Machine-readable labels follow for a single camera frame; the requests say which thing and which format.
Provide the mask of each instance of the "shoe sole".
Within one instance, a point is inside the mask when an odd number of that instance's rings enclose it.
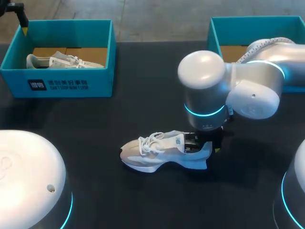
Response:
[[[127,165],[128,167],[140,171],[140,172],[144,172],[144,173],[153,173],[155,171],[157,171],[157,169],[163,165],[166,164],[167,162],[164,162],[162,164],[159,165],[155,165],[155,166],[151,166],[151,167],[139,167],[139,166],[133,166],[133,165],[129,165],[128,163],[122,161],[125,165]],[[206,167],[206,160],[196,160],[196,161],[174,161],[175,163],[183,166],[184,168],[190,168],[190,169],[198,169],[198,170],[204,170],[207,169]]]

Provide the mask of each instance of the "white sneaker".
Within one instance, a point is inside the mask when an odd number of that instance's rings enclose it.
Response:
[[[185,168],[206,169],[206,159],[212,152],[212,142],[203,147],[190,141],[192,133],[171,131],[139,137],[121,148],[121,160],[127,166],[145,173],[155,172],[167,162],[175,162]]]
[[[65,55],[57,51],[51,57],[28,55],[27,69],[37,68],[104,68],[104,66],[98,63],[83,61],[77,56]]]

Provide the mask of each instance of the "glowing blue light ring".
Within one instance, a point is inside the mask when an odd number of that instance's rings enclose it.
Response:
[[[272,63],[272,62],[269,62],[269,61],[262,61],[262,60],[257,60],[257,61],[249,61],[247,63],[267,63],[269,65],[272,65],[273,67],[277,68],[278,70],[280,70],[280,72],[283,74],[283,77],[285,79],[285,73],[284,71],[278,66],[276,65],[275,63]]]
[[[68,213],[68,216],[67,216],[67,218],[66,218],[66,221],[63,223],[63,225],[62,225],[62,227],[61,227],[60,229],[63,229],[63,228],[66,226],[66,224],[67,224],[67,222],[68,222],[68,219],[69,219],[69,217],[70,217],[70,214],[71,214],[71,212],[72,212],[72,205],[73,205],[73,194],[71,193],[71,206],[70,206],[70,211],[69,211],[69,213]]]
[[[214,114],[220,112],[220,111],[224,108],[224,105],[223,105],[218,111],[215,111],[215,112],[213,112],[213,113],[211,113],[211,114],[196,114],[196,113],[194,113],[193,111],[191,111],[189,108],[187,108],[185,104],[184,104],[184,107],[185,107],[185,109],[186,109],[188,112],[190,112],[191,114],[193,114],[193,115],[195,115],[195,116],[199,116],[199,117],[208,117],[208,116],[212,116],[212,115],[214,115]]]
[[[288,209],[288,207],[287,207],[287,205],[286,205],[286,202],[285,202],[285,199],[284,199],[284,192],[283,192],[283,183],[284,183],[285,175],[284,175],[284,177],[283,177],[283,180],[282,180],[282,187],[281,187],[283,203],[284,203],[284,205],[285,205],[285,208],[286,208],[288,214],[290,215],[290,217],[292,218],[292,220],[296,223],[296,225],[298,225],[300,229],[304,229],[304,228],[298,223],[298,221],[296,221],[296,219],[293,217],[293,215],[291,214],[291,212],[289,211],[289,209]]]

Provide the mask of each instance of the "concrete floor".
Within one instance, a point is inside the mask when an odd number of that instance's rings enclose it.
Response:
[[[205,40],[212,16],[300,15],[303,0],[15,0],[30,20],[112,19],[117,41]],[[18,26],[14,13],[0,18],[0,43]]]

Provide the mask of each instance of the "shoelace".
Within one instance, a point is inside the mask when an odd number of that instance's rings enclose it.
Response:
[[[148,153],[164,153],[164,150],[157,146],[156,148],[151,148],[153,143],[159,143],[160,140],[164,137],[163,132],[156,132],[151,134],[149,137],[139,137],[139,149],[141,155],[147,155]]]
[[[247,51],[238,61],[237,63],[244,63],[246,60],[250,59],[252,56],[254,56],[259,50],[263,49],[264,47],[267,47],[268,45],[278,43],[278,42],[284,42],[289,44],[294,44],[294,42],[288,38],[285,37],[277,37],[277,38],[271,38],[268,39],[260,44],[257,44],[252,49]]]
[[[71,56],[70,57],[70,64],[71,66],[66,66],[66,68],[72,68],[73,65],[76,65],[76,68],[84,68],[85,67],[85,62],[82,59],[79,59],[77,56]]]

